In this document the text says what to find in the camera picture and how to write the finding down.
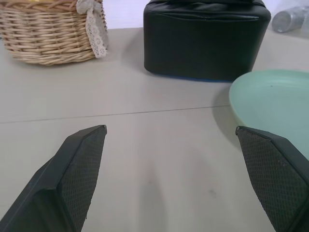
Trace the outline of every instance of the wicker basket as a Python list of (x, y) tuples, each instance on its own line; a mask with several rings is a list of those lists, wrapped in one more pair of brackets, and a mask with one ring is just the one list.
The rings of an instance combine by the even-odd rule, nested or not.
[(14, 58), (32, 64), (63, 64), (95, 57), (86, 15), (77, 0), (0, 0), (0, 34)]

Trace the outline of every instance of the lace ribbon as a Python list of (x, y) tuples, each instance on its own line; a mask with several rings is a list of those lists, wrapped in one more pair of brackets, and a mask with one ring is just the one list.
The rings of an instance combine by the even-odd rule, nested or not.
[(96, 58), (107, 55), (108, 36), (103, 19), (103, 6), (95, 0), (77, 0), (79, 14), (87, 13), (86, 32)]

